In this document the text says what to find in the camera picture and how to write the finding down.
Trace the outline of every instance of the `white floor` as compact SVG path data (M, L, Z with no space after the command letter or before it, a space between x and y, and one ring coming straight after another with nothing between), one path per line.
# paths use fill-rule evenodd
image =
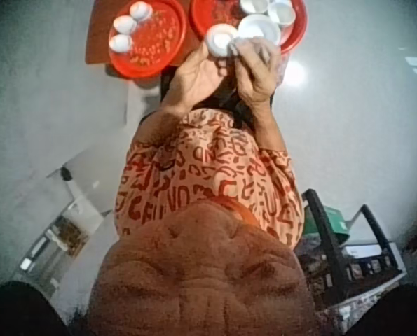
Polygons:
M127 93L84 64L92 3L0 5L0 282L70 202L47 178L54 169L68 162L96 209L113 208L130 138L157 102L153 83ZM402 245L417 225L417 66L406 60L417 57L417 0L306 6L308 30L273 106L299 188L347 219L367 203ZM371 240L359 221L353 239Z

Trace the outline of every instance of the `sleeve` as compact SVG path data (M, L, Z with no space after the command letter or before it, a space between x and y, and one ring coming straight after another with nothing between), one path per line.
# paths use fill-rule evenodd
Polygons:
M305 216L303 202L296 187L291 158L287 151L266 149L260 150L260 157L271 176L275 193L280 199L280 210L275 218L275 224L280 226L277 229L281 232L280 240L294 248L303 232Z
M137 209L142 200L141 194L152 183L158 149L157 146L141 142L132 142L130 145L115 204L116 229L120 236L126 233L123 232L123 223L139 220L140 212Z

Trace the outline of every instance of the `white bowl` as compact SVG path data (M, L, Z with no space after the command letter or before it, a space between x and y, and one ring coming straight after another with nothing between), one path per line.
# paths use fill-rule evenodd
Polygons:
M129 35L115 35L109 40L109 47L115 53L126 53L132 47L133 41Z
M294 24L295 10L286 3L274 2L269 8L267 15L281 28L286 28Z
M269 0L240 0L239 4L246 14L261 14L267 11Z
M262 14L244 17L239 23L238 34L244 39L264 37L276 46L280 45L281 31L278 24Z
M288 6L293 7L291 0L275 0L274 2L278 2L280 4L287 4Z
M152 6L146 2L138 1L131 5L129 13L136 21L144 21L151 17Z
M122 15L113 21L113 27L119 34L129 35L137 28L137 22L130 15Z
M230 42L238 36L238 30L229 24L216 24L208 29L205 42L208 51L215 57L227 57L231 54L228 47Z

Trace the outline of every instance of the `hand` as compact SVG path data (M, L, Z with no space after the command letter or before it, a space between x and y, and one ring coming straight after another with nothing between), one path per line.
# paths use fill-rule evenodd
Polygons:
M163 104L189 112L194 105L208 98L225 77L225 65L211 59L205 42L202 42L175 72Z
M233 47L238 51L235 72L240 98L252 112L269 107L269 99L277 87L280 51L264 38L237 38Z

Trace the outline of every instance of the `orange patterned shirt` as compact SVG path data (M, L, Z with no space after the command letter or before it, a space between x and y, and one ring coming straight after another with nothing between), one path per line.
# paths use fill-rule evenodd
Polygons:
M257 146L232 117L202 108L190 112L162 146L132 143L116 198L119 235L213 196L245 205L260 227L294 248L303 208L291 159Z

